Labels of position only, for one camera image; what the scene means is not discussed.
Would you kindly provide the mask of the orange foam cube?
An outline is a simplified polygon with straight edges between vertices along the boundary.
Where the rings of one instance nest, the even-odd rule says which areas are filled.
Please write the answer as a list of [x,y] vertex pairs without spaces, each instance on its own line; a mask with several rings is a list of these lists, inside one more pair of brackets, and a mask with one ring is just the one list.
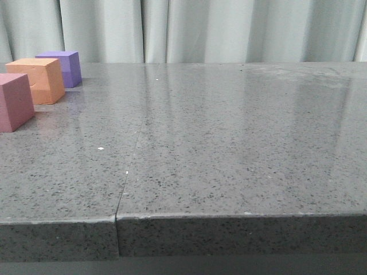
[[60,60],[22,58],[5,64],[8,73],[26,73],[33,104],[54,104],[65,95]]

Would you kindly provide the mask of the pale green curtain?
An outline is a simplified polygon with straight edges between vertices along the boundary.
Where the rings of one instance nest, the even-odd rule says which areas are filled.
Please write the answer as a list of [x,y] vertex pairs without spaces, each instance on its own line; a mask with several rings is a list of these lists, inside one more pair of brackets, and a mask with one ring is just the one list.
[[365,61],[365,1],[2,1],[1,61]]

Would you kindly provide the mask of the purple foam cube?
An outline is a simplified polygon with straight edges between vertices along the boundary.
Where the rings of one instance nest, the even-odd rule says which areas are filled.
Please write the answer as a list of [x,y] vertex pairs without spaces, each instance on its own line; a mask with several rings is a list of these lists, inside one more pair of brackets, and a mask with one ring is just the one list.
[[74,88],[82,82],[78,51],[47,51],[35,58],[58,58],[66,88]]

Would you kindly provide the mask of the pink foam cube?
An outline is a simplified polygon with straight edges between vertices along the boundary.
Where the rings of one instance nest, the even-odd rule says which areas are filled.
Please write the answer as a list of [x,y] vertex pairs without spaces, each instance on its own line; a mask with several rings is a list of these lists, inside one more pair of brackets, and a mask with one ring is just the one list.
[[14,132],[34,116],[25,73],[1,73],[1,132]]

